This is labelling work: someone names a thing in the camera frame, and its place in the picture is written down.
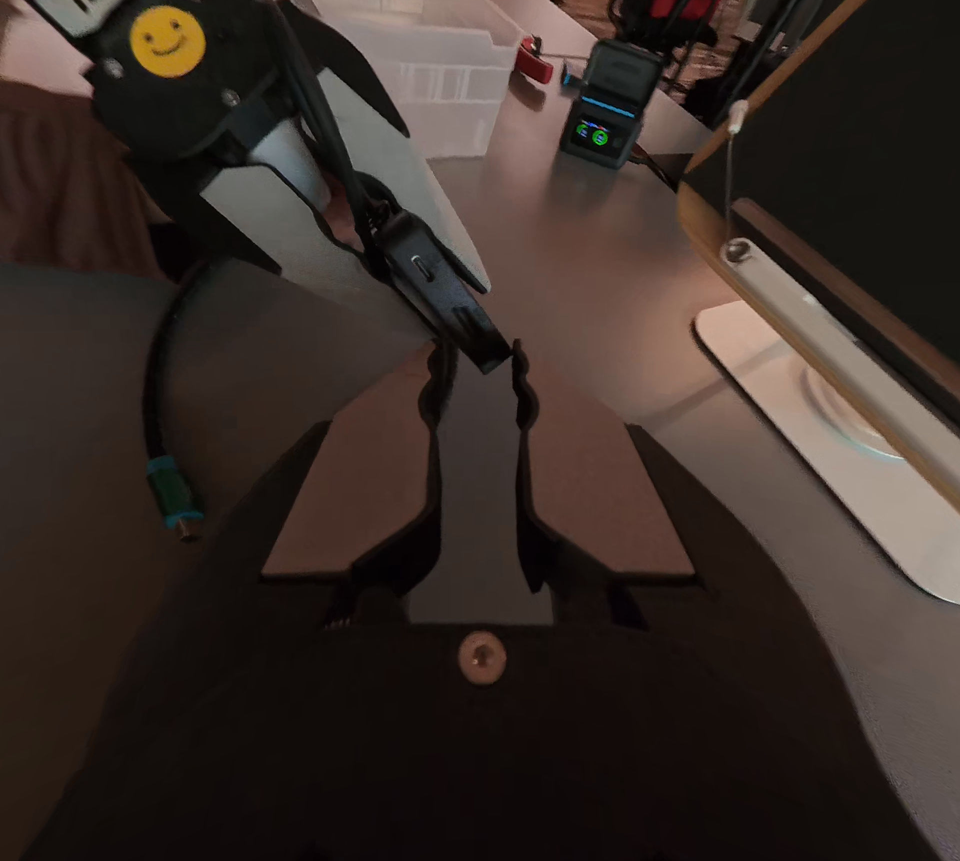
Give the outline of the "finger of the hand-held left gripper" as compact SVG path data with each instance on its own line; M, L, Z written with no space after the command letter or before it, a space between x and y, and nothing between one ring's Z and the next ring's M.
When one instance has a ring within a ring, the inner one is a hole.
M344 204L324 180L307 194L272 167L219 171L200 193L205 202L276 262L286 279L375 279L362 251L342 239L327 210Z
M474 242L413 143L330 69L318 74L318 85L356 172L381 183L400 208L426 222L465 270L462 279L488 293L491 281Z

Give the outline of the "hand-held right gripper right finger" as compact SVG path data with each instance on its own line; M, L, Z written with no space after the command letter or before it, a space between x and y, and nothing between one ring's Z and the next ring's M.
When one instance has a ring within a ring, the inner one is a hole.
M517 555L530 591L691 582L690 555L619 416L519 340L511 382Z

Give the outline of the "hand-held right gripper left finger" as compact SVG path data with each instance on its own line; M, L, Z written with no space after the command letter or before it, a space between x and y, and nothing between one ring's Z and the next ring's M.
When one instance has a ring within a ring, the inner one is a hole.
M436 565L445 349L429 342L338 411L261 570L271 582L414 589Z

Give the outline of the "black hub adapter with cable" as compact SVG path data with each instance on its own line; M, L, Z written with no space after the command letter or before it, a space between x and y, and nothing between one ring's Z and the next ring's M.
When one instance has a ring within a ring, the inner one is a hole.
M390 287L434 336L461 351L484 375L511 355L469 288L466 268L426 221L402 209L370 175L337 169L368 271Z

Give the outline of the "black hdmi cable green plugs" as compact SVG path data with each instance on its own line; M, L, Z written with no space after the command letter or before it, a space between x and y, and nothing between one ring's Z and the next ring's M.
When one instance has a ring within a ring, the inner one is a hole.
M155 327L145 363L140 398L146 480L164 527L186 543L200 536L205 520L203 506L176 458L167 450L164 421L164 384L167 362L182 315L214 270L209 259L189 268Z

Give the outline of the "clear plastic bin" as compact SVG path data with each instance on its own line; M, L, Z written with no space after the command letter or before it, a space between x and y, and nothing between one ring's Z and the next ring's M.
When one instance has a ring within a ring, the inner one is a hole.
M492 0L292 0L366 58L426 159L486 156L525 32Z

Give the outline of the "red clamp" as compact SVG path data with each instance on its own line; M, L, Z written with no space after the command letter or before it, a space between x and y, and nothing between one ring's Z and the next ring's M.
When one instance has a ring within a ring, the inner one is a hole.
M537 85L556 80L560 90L582 85L589 57L585 54L546 51L539 36L527 35L518 45L513 70Z

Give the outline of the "black power bank with display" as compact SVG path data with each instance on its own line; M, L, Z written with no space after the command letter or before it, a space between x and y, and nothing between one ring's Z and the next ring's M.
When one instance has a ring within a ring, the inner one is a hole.
M616 39L598 41L582 75L567 81L573 99L558 150L573 158L618 170L638 141L644 115L657 91L663 58Z

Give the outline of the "dark monitor with wooden rim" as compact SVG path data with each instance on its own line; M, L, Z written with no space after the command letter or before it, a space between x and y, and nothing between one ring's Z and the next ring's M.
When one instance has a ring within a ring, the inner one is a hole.
M695 155L678 220L958 509L958 0L845 0Z

